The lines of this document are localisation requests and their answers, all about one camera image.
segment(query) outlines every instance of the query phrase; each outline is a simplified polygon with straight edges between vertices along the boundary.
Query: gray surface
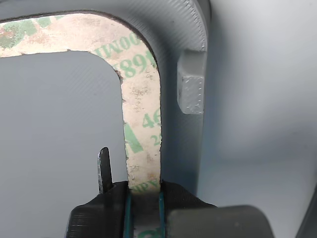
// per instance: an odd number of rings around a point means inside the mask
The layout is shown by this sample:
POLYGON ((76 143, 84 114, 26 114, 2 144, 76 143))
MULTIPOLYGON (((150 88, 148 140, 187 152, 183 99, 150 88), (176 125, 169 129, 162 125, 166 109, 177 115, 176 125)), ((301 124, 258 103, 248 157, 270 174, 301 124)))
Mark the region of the gray surface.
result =
POLYGON ((264 214, 252 206, 173 210, 167 238, 274 238, 264 214))
POLYGON ((207 52, 184 51, 177 63, 177 102, 185 114, 204 113, 207 52))
POLYGON ((201 12, 207 16, 209 9, 206 2, 203 11, 196 3, 196 0, 7 0, 0 4, 0 19, 89 9, 119 16, 138 29, 153 48, 161 76, 162 177, 195 192, 203 116, 184 115, 180 110, 176 65, 185 49, 207 50, 207 29, 201 12))
POLYGON ((0 59, 0 72, 0 237, 61 238, 99 192, 101 148, 127 180, 118 76, 80 52, 0 59))
POLYGON ((211 0, 198 196, 294 238, 317 182, 317 4, 211 0))

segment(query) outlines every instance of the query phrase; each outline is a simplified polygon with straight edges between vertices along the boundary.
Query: printed number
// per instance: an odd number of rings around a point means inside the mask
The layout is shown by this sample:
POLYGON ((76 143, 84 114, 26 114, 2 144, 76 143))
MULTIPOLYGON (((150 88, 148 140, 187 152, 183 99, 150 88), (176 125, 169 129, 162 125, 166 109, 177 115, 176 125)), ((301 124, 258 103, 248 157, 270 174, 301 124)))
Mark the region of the printed number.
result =
POLYGON ((133 77, 136 73, 136 70, 132 67, 132 62, 128 59, 121 61, 120 68, 124 70, 124 74, 127 78, 133 77))
POLYGON ((154 127, 154 122, 151 120, 151 118, 149 117, 149 114, 145 114, 144 118, 143 118, 143 127, 150 127, 153 128, 154 127))
POLYGON ((155 123, 160 125, 160 109, 157 109, 153 115, 155 123))
POLYGON ((155 140, 154 145, 159 145, 161 141, 161 135, 159 135, 160 139, 156 135, 152 135, 151 139, 153 138, 155 140))
POLYGON ((139 73, 142 73, 144 69, 147 67, 147 61, 145 60, 144 56, 142 55, 135 55, 133 57, 133 63, 137 67, 142 67, 141 71, 139 73))
POLYGON ((156 65, 157 65, 157 63, 155 62, 155 59, 154 59, 154 57, 152 56, 152 54, 151 54, 150 51, 147 51, 145 57, 148 58, 148 60, 151 62, 151 65, 153 66, 153 68, 155 68, 156 65))

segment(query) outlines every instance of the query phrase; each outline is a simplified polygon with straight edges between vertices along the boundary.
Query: adhesive tape backing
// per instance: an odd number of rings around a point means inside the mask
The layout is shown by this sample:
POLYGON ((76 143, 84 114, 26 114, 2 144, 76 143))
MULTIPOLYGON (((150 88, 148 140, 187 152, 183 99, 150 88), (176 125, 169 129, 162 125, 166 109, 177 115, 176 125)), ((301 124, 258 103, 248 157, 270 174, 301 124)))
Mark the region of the adhesive tape backing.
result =
POLYGON ((147 191, 159 191, 160 77, 151 49, 124 22, 92 12, 0 23, 1 58, 66 51, 97 55, 118 74, 129 187, 135 193, 145 186, 147 191))

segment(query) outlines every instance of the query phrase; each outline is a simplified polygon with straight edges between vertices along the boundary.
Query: gray plastic piece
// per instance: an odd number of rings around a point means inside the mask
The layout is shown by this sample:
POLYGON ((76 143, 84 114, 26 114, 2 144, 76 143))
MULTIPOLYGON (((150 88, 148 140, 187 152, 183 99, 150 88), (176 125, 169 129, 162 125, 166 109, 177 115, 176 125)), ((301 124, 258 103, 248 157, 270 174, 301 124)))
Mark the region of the gray plastic piece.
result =
POLYGON ((166 233, 167 238, 274 238, 263 212, 252 206, 174 210, 166 233))
POLYGON ((177 102, 185 114, 204 113, 207 53, 184 51, 177 64, 177 102))
POLYGON ((89 9, 120 17, 140 31, 155 54, 161 77, 161 177, 195 193, 203 115, 185 115, 180 110, 176 66, 186 49, 207 51, 211 9, 209 1, 199 2, 201 5, 196 0, 7 0, 0 1, 0 20, 89 9))

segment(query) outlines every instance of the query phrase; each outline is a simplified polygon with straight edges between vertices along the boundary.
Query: white wall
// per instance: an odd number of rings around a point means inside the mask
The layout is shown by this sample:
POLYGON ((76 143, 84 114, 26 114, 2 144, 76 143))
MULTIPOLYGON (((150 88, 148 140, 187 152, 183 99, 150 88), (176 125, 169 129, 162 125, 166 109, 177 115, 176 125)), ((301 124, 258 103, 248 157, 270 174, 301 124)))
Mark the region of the white wall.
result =
POLYGON ((317 2, 211 0, 198 196, 293 238, 317 182, 317 2))

